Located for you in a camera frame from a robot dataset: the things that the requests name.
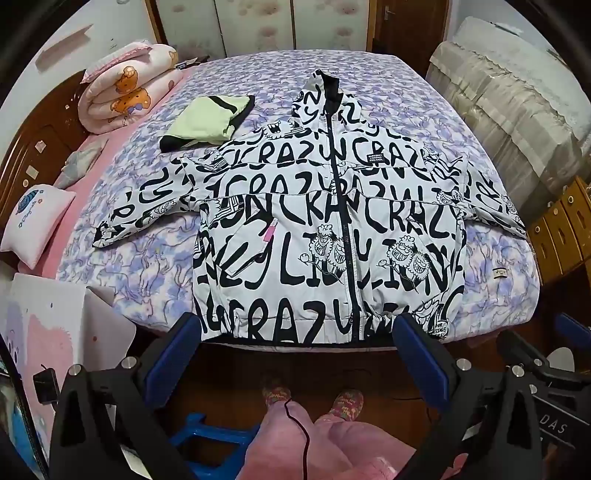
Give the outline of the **white black graffiti print jacket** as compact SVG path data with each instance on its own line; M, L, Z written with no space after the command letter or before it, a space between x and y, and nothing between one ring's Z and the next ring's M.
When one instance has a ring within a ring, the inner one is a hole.
M322 71L287 121L176 157L121 194L93 244L184 212L199 218L192 292L202 334L256 343L366 341L401 313L445 338L464 296L468 223L526 234L499 182L371 123Z

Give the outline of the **small black box device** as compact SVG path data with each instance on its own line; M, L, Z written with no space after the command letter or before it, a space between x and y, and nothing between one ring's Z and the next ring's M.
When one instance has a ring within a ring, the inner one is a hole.
M32 376L37 401L41 405L55 406L60 394L57 376L53 368L44 367Z

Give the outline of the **pink white cartoon board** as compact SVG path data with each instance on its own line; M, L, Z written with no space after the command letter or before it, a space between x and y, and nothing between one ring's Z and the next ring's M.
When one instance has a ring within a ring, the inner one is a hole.
M54 410L41 404L33 376L49 368L61 385L68 368L89 371L117 366L136 326L114 310L110 287L17 273L1 298L1 334L21 375L35 430L49 453Z

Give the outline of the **purple cat print blanket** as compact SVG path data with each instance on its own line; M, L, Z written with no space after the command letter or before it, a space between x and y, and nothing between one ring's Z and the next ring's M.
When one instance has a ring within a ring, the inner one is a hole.
M101 250L92 245L96 226L122 189L138 186L165 165L167 155L159 150L159 139L192 99L214 94L253 95L256 103L242 124L242 132L249 132L267 122L286 119L297 92L315 70L338 77L373 122L392 126L451 158L464 157L490 179L498 179L492 160L452 106L394 56L291 50L214 60L193 67L181 89L135 130L115 156L81 211L55 278L110 287L120 314L155 330L169 328L192 306L189 259L197 217L164 218Z

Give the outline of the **right floral slipper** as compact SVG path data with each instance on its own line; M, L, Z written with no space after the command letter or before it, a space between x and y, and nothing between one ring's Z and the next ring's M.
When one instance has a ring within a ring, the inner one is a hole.
M356 389L346 390L335 398L329 413L342 420L353 422L362 413L364 402L365 397L361 391Z

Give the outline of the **floral slipper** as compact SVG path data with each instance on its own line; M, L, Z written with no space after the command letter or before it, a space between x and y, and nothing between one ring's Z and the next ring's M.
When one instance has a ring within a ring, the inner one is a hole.
M266 408L270 409L274 404L287 402L291 398L290 389L283 385L263 387L263 400Z
M353 422L362 413L364 402L365 397L361 391L356 389L346 390L335 398L329 413L342 420Z

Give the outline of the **pink fleece trouser legs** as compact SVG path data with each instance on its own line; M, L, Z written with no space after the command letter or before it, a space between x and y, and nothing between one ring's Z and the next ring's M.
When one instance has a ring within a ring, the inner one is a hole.
M393 479L416 449L383 429L325 414L316 420L301 404L267 409L245 454L239 479Z

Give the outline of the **left floral slipper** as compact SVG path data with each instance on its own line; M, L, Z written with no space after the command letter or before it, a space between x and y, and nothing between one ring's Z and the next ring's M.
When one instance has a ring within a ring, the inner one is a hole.
M263 387L263 400L266 408L270 409L274 404L287 402L291 398L290 389L283 385Z

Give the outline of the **white pink small pillow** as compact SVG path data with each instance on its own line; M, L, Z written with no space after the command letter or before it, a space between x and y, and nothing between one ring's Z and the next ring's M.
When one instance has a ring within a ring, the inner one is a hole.
M29 188L8 218L1 251L14 253L29 269L34 270L75 197L75 192L47 184Z

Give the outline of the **pink bed sheet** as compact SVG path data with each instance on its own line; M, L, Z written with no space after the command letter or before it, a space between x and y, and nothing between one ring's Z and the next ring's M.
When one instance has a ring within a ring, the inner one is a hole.
M93 166L87 171L85 176L67 188L68 191L75 192L76 196L63 215L60 223L54 230L53 235L48 241L46 248L43 251L43 254L37 262L35 268L30 269L23 262L19 261L17 265L18 273L36 275L52 279L56 277L57 269L60 265L62 255L68 244L70 235L96 183L100 180L105 170L113 163L115 156L123 148L124 144L129 140L135 130L143 122L149 120L153 115L155 115L166 104L171 96L181 89L181 87L186 83L192 74L193 68L189 68L188 72L183 75L183 78L147 115L142 117L140 120L126 127L122 127L99 136L91 135L83 142L82 149L85 149L90 143L94 141L104 139L106 139L106 146L102 150L100 156L97 158Z

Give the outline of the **grey folded cloth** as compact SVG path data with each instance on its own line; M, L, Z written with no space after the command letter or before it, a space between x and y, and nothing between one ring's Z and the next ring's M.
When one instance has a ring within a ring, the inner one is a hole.
M96 140L85 148L72 152L62 166L53 186L64 190L81 180L96 163L107 143L107 139Z

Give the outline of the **brown wooden headboard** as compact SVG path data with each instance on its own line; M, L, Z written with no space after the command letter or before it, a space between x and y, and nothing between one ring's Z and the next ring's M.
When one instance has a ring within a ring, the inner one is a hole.
M1 162L2 225L27 189L53 183L68 156L89 136L78 117L78 102L85 89L82 77L79 71L56 86L15 134Z

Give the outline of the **folded green black garment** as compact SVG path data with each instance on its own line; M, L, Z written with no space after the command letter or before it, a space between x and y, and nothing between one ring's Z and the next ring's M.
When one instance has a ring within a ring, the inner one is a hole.
M249 116L255 103L253 95L195 98L161 137L160 151L170 153L199 145L218 146L225 143Z

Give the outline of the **rolled pink bear quilt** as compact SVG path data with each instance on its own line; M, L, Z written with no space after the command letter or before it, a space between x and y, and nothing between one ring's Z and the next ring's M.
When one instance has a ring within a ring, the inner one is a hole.
M147 115L183 78L177 51L165 44L134 41L89 66L78 118L92 134L128 126Z

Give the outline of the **white floral sliding wardrobe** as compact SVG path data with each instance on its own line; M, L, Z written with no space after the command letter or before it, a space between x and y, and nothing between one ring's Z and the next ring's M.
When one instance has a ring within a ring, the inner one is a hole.
M183 60L278 50L366 50L370 1L164 0L146 8Z

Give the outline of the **brown wooden door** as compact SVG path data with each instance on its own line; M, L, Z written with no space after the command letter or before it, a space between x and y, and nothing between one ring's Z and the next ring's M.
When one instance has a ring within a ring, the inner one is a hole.
M448 0L377 1L370 50L396 56L425 77L430 58L444 39L449 11Z

